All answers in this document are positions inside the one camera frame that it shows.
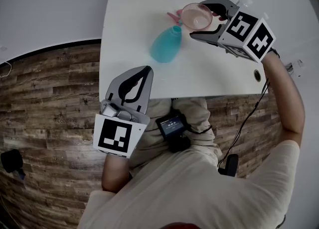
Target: black device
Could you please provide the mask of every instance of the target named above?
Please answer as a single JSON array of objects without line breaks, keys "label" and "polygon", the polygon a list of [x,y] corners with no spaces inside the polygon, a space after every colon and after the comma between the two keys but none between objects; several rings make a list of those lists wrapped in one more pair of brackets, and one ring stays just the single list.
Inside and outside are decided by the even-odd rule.
[{"label": "black device", "polygon": [[183,151],[190,147],[189,138],[182,137],[183,132],[187,129],[184,121],[185,116],[175,110],[172,110],[169,115],[156,120],[156,124],[164,140],[168,142],[172,153]]},{"label": "black device", "polygon": [[238,155],[231,154],[227,157],[225,169],[218,168],[218,172],[221,175],[226,175],[230,177],[235,177],[238,167]]},{"label": "black device", "polygon": [[7,152],[4,152],[0,155],[1,163],[3,168],[7,173],[11,173],[13,171],[17,171],[22,180],[24,180],[25,173],[22,169],[23,159],[22,156],[17,149],[13,149]]}]

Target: person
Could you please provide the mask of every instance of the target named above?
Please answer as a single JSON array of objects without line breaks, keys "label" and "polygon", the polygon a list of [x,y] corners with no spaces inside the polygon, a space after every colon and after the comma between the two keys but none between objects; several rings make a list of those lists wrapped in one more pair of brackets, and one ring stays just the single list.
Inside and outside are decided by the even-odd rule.
[{"label": "person", "polygon": [[274,229],[281,224],[293,191],[305,110],[278,56],[270,52],[262,63],[282,129],[278,145],[247,179],[218,173],[221,151],[212,130],[186,131],[191,147],[168,151],[155,120],[172,106],[201,132],[210,116],[204,98],[150,101],[151,122],[131,158],[106,156],[103,191],[91,193],[78,228]]}]

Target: black cable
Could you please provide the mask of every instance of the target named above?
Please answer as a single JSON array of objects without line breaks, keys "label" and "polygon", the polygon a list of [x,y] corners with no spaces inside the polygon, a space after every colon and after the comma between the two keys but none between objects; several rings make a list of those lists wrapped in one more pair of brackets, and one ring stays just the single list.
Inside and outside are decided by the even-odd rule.
[{"label": "black cable", "polygon": [[244,124],[246,123],[246,121],[248,120],[248,118],[255,112],[255,110],[257,109],[257,106],[258,106],[259,102],[260,102],[261,99],[264,97],[264,95],[265,95],[265,93],[266,93],[266,91],[267,91],[267,89],[268,89],[268,87],[269,87],[269,84],[267,84],[267,83],[268,83],[268,79],[266,80],[266,82],[265,82],[265,84],[264,84],[264,86],[263,86],[263,90],[262,90],[262,92],[261,92],[262,95],[261,95],[261,97],[259,98],[259,100],[256,102],[254,109],[248,114],[248,116],[247,116],[247,117],[245,118],[245,120],[242,122],[242,124],[241,124],[239,130],[237,131],[237,133],[236,133],[236,135],[235,135],[235,137],[234,137],[234,140],[233,140],[232,145],[231,145],[230,148],[228,149],[228,151],[227,151],[226,155],[224,156],[224,158],[221,159],[221,160],[219,161],[219,163],[217,164],[217,167],[218,167],[218,168],[219,168],[219,166],[221,165],[221,163],[226,159],[226,157],[228,156],[228,154],[229,154],[230,150],[232,149],[232,147],[233,147],[233,146],[236,144],[236,142],[238,141],[238,139],[239,139],[239,137],[240,137],[241,130],[242,130]]},{"label": "black cable", "polygon": [[186,127],[186,130],[187,130],[187,131],[190,131],[190,132],[192,132],[192,133],[202,134],[202,133],[205,133],[205,132],[211,130],[211,128],[212,128],[212,126],[210,125],[209,128],[207,128],[206,130],[201,131],[201,132],[197,132],[197,131],[193,131],[193,130],[191,129],[191,126],[188,125],[188,126]]}]

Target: white table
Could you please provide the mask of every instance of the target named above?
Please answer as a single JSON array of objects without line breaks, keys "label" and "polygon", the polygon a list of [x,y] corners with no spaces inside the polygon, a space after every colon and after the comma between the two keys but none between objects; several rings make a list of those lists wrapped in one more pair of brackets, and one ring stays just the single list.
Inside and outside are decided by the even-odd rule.
[{"label": "white table", "polygon": [[[198,42],[183,27],[182,48],[168,64],[149,53],[155,38],[174,25],[166,14],[203,0],[108,0],[100,56],[100,100],[110,82],[130,68],[149,65],[154,70],[151,99],[260,93],[266,81],[263,66]],[[219,24],[214,18],[210,27]],[[257,82],[254,71],[261,74]]]}]

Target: wire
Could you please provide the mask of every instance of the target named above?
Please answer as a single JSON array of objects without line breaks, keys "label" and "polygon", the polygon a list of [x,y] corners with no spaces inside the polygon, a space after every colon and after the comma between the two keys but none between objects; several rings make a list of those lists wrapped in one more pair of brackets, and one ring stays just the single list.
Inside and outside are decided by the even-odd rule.
[{"label": "wire", "polygon": [[0,197],[1,197],[2,205],[3,205],[4,209],[5,209],[5,211],[8,212],[8,214],[10,215],[10,217],[12,218],[12,220],[16,223],[16,225],[18,226],[18,228],[20,228],[20,225],[14,220],[14,218],[11,216],[9,210],[6,208],[6,206],[5,206],[5,204],[4,204],[4,201],[3,201],[3,199],[2,199],[2,194],[0,194]]},{"label": "wire", "polygon": [[10,74],[10,72],[11,72],[11,70],[12,70],[12,65],[11,65],[10,63],[8,63],[8,62],[5,62],[5,63],[7,63],[7,64],[9,64],[9,65],[10,65],[10,70],[9,70],[9,73],[8,73],[7,75],[0,76],[0,78],[3,78],[3,77],[7,77],[7,76],[9,76],[9,74]]},{"label": "wire", "polygon": [[247,116],[247,117],[245,118],[245,120],[242,122],[242,124],[241,124],[239,130],[237,131],[237,133],[236,133],[236,135],[235,135],[235,137],[234,137],[234,139],[233,139],[232,145],[231,145],[230,148],[228,149],[228,151],[227,151],[226,155],[224,156],[224,158],[221,159],[221,160],[219,161],[219,163],[217,164],[217,167],[218,167],[218,168],[219,168],[219,166],[221,165],[221,163],[226,159],[226,157],[228,156],[228,154],[229,154],[230,150],[232,149],[232,147],[233,147],[233,146],[236,144],[236,142],[238,141],[238,139],[239,139],[239,137],[240,137],[241,130],[242,130],[244,124],[246,123],[246,121],[248,120],[248,118],[249,118],[249,117],[255,112],[255,110],[257,109],[257,106],[258,106],[259,102],[261,101],[261,99],[264,97],[264,95],[265,95],[265,93],[266,93],[266,91],[267,91],[267,89],[268,89],[268,87],[269,87],[269,84],[270,84],[270,83],[268,83],[268,79],[267,79],[266,82],[265,82],[265,84],[264,84],[263,90],[261,91],[261,96],[260,96],[259,100],[256,102],[254,109],[248,114],[248,116]]},{"label": "wire", "polygon": [[207,131],[211,130],[212,127],[213,127],[213,126],[210,125],[209,128],[207,128],[206,130],[201,131],[201,132],[197,132],[197,131],[193,131],[193,130],[191,129],[190,124],[189,124],[189,125],[187,125],[186,130],[187,130],[187,131],[190,131],[190,132],[192,132],[192,133],[202,134],[202,133],[206,133]]}]

